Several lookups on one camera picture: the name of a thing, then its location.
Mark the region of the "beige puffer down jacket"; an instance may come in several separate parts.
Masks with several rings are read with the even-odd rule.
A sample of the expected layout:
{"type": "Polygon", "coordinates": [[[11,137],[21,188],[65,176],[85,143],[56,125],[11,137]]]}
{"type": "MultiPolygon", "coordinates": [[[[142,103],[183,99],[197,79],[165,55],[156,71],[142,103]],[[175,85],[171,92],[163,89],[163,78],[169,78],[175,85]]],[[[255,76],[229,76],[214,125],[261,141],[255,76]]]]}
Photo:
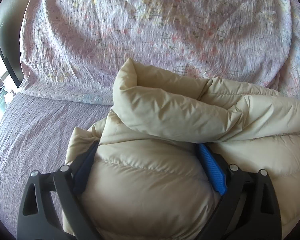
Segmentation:
{"type": "Polygon", "coordinates": [[[113,102],[106,118],[73,130],[66,154],[70,164],[99,143],[80,201],[104,239],[194,239],[220,200],[194,153],[200,143],[268,172],[284,236],[299,222],[300,100],[128,59],[113,102]]]}

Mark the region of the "pink floral duvet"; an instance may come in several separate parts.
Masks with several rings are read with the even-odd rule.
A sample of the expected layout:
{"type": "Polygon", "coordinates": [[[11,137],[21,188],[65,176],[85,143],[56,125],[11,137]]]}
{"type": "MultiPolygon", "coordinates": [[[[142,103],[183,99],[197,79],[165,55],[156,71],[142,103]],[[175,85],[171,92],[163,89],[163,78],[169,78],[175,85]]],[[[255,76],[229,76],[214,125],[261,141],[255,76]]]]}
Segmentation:
{"type": "Polygon", "coordinates": [[[19,90],[109,105],[126,59],[300,100],[298,0],[30,0],[19,90]]]}

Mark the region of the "lavender bed sheet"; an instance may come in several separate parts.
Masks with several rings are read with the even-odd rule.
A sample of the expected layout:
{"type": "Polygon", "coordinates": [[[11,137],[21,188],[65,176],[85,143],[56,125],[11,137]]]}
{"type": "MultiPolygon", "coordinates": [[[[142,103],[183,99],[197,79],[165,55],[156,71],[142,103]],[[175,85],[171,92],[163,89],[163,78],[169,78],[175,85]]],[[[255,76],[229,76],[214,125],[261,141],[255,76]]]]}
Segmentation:
{"type": "Polygon", "coordinates": [[[19,205],[31,171],[57,170],[74,128],[88,129],[109,109],[22,93],[14,97],[0,122],[0,220],[12,236],[17,235],[19,205]]]}

